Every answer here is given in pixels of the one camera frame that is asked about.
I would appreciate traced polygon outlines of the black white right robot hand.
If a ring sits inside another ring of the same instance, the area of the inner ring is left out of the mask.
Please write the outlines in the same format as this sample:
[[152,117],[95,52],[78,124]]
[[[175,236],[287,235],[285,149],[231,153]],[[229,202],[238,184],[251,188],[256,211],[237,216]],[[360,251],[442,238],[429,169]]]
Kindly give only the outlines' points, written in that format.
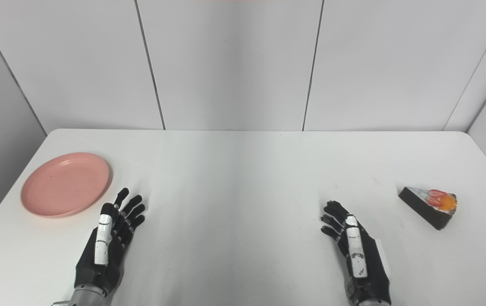
[[350,305],[390,306],[390,279],[376,240],[338,201],[328,201],[323,211],[321,231],[335,241],[346,262]]

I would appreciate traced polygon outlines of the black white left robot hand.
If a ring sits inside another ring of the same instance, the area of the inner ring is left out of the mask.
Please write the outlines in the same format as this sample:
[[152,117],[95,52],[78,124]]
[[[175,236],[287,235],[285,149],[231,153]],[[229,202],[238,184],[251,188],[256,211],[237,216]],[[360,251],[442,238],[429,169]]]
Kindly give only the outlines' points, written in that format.
[[128,203],[129,189],[123,188],[112,203],[104,203],[99,223],[88,238],[75,267],[71,306],[80,304],[78,295],[89,295],[100,304],[117,288],[122,279],[122,262],[136,229],[145,221],[145,204],[137,194]]

